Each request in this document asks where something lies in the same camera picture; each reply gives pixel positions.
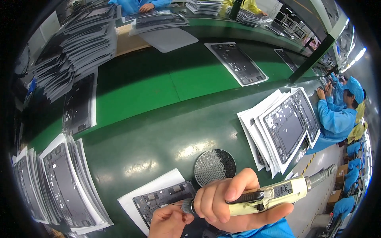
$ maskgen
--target workbench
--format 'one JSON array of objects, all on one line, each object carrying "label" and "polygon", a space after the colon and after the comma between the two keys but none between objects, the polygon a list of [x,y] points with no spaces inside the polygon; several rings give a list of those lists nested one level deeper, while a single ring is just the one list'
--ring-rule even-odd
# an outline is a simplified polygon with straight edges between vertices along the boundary
[{"label": "workbench", "polygon": [[[191,31],[208,36],[205,27],[215,26],[194,26]],[[315,90],[320,83],[312,70],[290,85],[287,78],[292,71],[274,52],[279,47],[240,38],[247,34],[245,29],[220,28],[221,34],[226,33],[224,38],[199,37],[198,43],[169,53],[147,47],[99,67],[97,125],[74,139],[83,139],[90,173],[115,225],[88,237],[145,237],[117,199],[174,168],[197,188],[194,162],[206,150],[228,151],[237,173],[245,167],[257,172],[236,113],[252,108],[276,89],[286,92],[291,86],[304,87],[317,111]],[[269,80],[241,87],[203,45],[206,42],[237,42]],[[297,53],[288,55],[297,65],[305,60]],[[63,102],[62,97],[45,105],[30,118],[33,127],[29,126],[26,138],[30,138],[28,147],[37,153],[61,132]],[[265,169],[259,171],[261,186],[282,181],[295,164],[296,158],[274,179]]]}]

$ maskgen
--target blue cleanroom suit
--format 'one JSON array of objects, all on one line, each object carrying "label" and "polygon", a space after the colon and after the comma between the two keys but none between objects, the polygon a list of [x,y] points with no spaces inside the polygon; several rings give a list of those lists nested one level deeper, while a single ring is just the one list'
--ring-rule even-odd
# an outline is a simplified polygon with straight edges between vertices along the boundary
[{"label": "blue cleanroom suit", "polygon": [[357,154],[359,152],[360,147],[361,147],[360,141],[353,143],[352,145],[349,145],[347,147],[348,156],[354,156],[355,153]]},{"label": "blue cleanroom suit", "polygon": [[352,211],[354,205],[355,199],[353,196],[340,199],[337,203],[335,203],[335,206],[333,207],[333,218],[337,218],[340,214],[343,214],[341,219],[344,220]]},{"label": "blue cleanroom suit", "polygon": [[[362,87],[354,77],[348,79],[347,87],[355,96],[355,100],[358,103],[364,100]],[[333,104],[332,97],[326,97],[326,100],[319,100],[317,108],[322,124],[320,129],[321,134],[315,146],[307,151],[307,155],[314,154],[345,140],[355,126],[357,111]]]},{"label": "blue cleanroom suit", "polygon": [[282,218],[276,223],[265,225],[259,229],[225,234],[219,238],[295,238],[286,219]]},{"label": "blue cleanroom suit", "polygon": [[337,82],[335,86],[335,94],[334,94],[333,102],[338,106],[346,106],[345,102],[343,101],[343,93],[344,93],[344,89],[346,89],[347,86],[342,85],[339,79],[336,78],[336,76],[333,73],[331,73],[331,77],[334,82]]},{"label": "blue cleanroom suit", "polygon": [[361,169],[361,159],[360,158],[356,158],[356,159],[348,162],[348,172],[350,172],[352,169],[356,168],[357,166],[359,167],[359,169]]},{"label": "blue cleanroom suit", "polygon": [[116,3],[122,6],[122,16],[130,15],[139,11],[146,3],[155,5],[155,9],[171,4],[172,0],[110,0],[109,3]]},{"label": "blue cleanroom suit", "polygon": [[345,182],[344,182],[344,194],[346,195],[351,190],[352,184],[356,182],[356,180],[359,178],[359,169],[354,168],[348,174],[344,175]]}]

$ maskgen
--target electric screwdriver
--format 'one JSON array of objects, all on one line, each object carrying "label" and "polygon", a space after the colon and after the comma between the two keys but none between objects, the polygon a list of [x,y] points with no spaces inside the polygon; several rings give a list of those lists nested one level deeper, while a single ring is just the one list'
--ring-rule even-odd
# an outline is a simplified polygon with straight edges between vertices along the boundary
[{"label": "electric screwdriver", "polygon": [[[282,203],[294,203],[304,198],[312,188],[316,187],[333,172],[337,165],[333,164],[312,176],[297,176],[269,186],[244,191],[235,201],[229,204],[230,216],[246,215],[264,212]],[[193,198],[185,199],[182,203],[184,213],[195,215]]]}]

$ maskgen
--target wooden board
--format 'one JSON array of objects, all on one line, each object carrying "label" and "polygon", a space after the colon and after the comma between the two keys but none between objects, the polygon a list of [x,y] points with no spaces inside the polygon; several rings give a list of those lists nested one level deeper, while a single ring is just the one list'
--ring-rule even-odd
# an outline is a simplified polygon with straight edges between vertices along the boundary
[{"label": "wooden board", "polygon": [[124,25],[116,29],[118,37],[116,57],[151,46],[138,35],[128,36],[131,29],[131,24]]}]

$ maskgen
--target cardboard box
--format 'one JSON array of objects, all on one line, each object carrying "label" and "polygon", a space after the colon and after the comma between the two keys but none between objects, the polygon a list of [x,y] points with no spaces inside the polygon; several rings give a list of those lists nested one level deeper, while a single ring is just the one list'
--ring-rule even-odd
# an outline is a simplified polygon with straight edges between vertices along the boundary
[{"label": "cardboard box", "polygon": [[341,189],[332,191],[330,198],[328,199],[328,205],[334,205],[337,201],[341,199]]},{"label": "cardboard box", "polygon": [[336,173],[336,183],[344,182],[344,175],[348,173],[348,164],[339,166]]},{"label": "cardboard box", "polygon": [[327,206],[325,207],[325,214],[330,214],[330,213],[332,213],[332,212],[333,212],[333,207],[334,207],[334,205],[327,205]]},{"label": "cardboard box", "polygon": [[344,182],[335,184],[335,190],[339,190],[339,189],[344,189]]}]

